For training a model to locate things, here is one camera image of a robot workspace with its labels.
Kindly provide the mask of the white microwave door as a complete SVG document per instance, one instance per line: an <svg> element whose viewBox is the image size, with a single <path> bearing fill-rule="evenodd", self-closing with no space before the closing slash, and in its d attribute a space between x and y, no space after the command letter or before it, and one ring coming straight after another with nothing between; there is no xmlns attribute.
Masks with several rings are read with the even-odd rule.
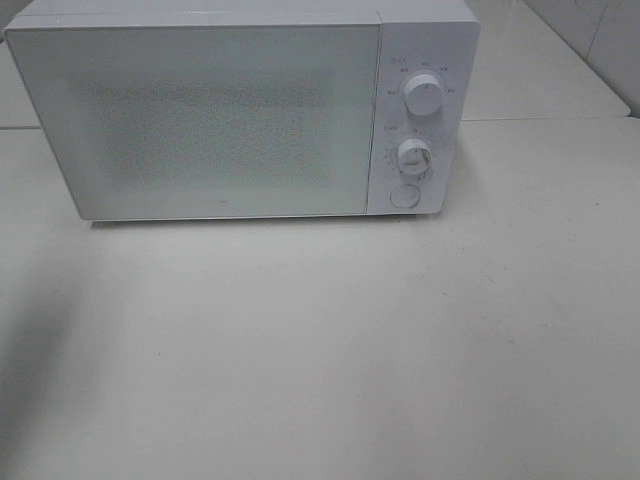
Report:
<svg viewBox="0 0 640 480"><path fill-rule="evenodd" d="M375 25L13 30L80 216L365 211Z"/></svg>

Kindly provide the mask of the white upper power knob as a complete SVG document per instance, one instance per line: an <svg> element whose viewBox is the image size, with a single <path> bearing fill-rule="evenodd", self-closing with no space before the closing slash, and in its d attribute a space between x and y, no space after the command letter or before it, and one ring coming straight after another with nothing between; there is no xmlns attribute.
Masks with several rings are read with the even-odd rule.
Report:
<svg viewBox="0 0 640 480"><path fill-rule="evenodd" d="M421 72L411 76L403 87L407 110L415 116L434 114L442 105L444 83L434 72Z"/></svg>

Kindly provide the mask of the white timer knob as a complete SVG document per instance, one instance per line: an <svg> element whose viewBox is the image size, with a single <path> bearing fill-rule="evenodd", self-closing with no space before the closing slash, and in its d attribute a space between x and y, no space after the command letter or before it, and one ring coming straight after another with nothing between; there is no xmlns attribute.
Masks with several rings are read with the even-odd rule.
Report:
<svg viewBox="0 0 640 480"><path fill-rule="evenodd" d="M406 175L419 176L428 170L431 162L431 147L421 139L411 138L397 147L397 164Z"/></svg>

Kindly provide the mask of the white microwave oven body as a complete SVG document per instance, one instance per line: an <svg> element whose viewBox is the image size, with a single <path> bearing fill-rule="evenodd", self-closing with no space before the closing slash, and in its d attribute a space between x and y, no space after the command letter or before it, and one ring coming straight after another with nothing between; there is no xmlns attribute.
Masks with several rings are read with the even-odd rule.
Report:
<svg viewBox="0 0 640 480"><path fill-rule="evenodd" d="M462 1L34 1L8 23L3 36L11 53L8 35L13 30L358 25L379 29L365 211L209 219L437 213L447 189L481 29ZM444 83L442 105L429 116L411 114L404 102L405 82L421 72L434 72ZM411 138L431 147L428 170L419 176L403 174L397 164L398 145ZM417 206L392 205L390 194L400 185L419 188Z"/></svg>

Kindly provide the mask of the round door release button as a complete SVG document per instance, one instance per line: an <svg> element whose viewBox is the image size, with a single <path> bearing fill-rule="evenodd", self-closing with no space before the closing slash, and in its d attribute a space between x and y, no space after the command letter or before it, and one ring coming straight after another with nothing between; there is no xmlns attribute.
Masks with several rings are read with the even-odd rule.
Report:
<svg viewBox="0 0 640 480"><path fill-rule="evenodd" d="M396 208L414 208L420 202L420 190L414 185L400 185L391 192L390 201Z"/></svg>

